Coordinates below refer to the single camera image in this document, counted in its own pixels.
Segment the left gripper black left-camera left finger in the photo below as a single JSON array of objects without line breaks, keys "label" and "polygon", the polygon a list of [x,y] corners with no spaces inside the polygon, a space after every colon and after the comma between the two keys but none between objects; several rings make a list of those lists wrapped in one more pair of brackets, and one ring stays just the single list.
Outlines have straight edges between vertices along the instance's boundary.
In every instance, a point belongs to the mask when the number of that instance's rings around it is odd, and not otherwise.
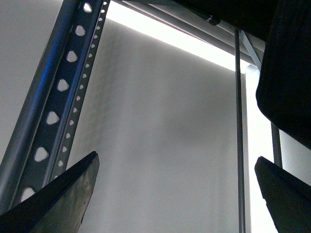
[{"label": "left gripper black left-camera left finger", "polygon": [[99,156],[93,151],[0,217],[2,233],[76,233],[95,187]]}]

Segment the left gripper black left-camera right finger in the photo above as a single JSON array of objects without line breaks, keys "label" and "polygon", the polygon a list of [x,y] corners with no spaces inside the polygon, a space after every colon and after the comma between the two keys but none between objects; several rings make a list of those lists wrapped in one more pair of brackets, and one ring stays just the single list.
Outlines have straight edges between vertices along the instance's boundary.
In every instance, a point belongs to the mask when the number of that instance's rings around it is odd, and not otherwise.
[{"label": "left gripper black left-camera right finger", "polygon": [[311,187],[264,157],[255,164],[260,191],[279,233],[311,231]]}]

